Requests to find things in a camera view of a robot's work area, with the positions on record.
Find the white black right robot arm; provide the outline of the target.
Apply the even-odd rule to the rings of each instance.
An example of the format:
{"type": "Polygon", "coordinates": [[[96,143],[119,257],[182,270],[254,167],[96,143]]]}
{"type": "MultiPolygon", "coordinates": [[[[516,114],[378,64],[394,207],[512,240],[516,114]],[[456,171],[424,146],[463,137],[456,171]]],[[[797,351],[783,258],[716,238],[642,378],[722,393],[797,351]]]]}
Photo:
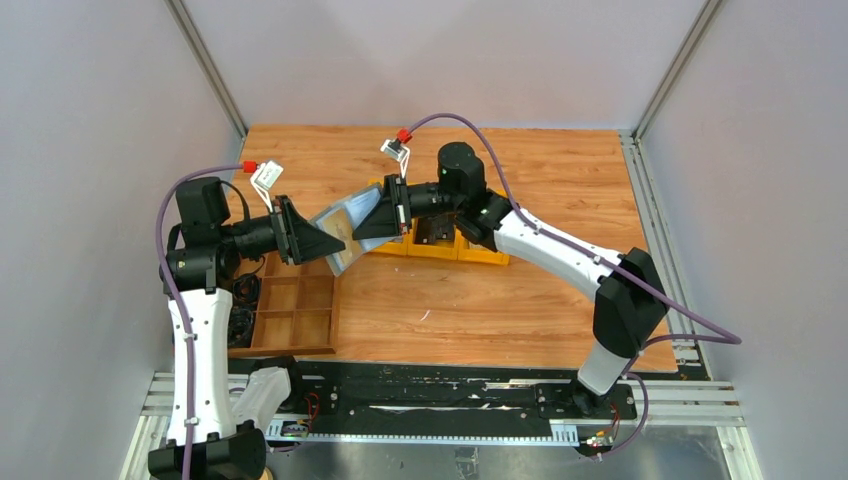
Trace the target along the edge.
{"type": "Polygon", "coordinates": [[[571,403],[596,417],[611,403],[610,390],[645,346],[669,308],[652,257],[632,248],[622,254],[557,230],[487,185],[481,159],[464,142],[438,152],[438,179],[410,185],[405,178],[409,148],[387,140],[381,152],[400,168],[388,175],[376,205],[353,237],[398,237],[414,220],[447,215],[472,245],[525,260],[569,283],[594,304],[593,347],[578,370],[571,403]]]}

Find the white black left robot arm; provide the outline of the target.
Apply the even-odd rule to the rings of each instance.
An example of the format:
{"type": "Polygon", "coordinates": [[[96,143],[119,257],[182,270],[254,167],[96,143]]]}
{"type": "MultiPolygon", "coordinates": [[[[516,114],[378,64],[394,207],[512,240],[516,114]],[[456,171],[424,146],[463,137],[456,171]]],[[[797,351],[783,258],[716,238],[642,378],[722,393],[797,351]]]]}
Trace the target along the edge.
{"type": "Polygon", "coordinates": [[[237,400],[230,397],[228,327],[242,259],[278,254],[294,265],[344,250],[311,225],[287,196],[269,214],[228,224],[223,181],[183,179],[170,192],[180,221],[157,245],[174,339],[171,420],[162,447],[148,454],[155,479],[258,479],[267,463],[265,431],[279,410],[298,411],[306,386],[290,357],[262,361],[237,400]]]}

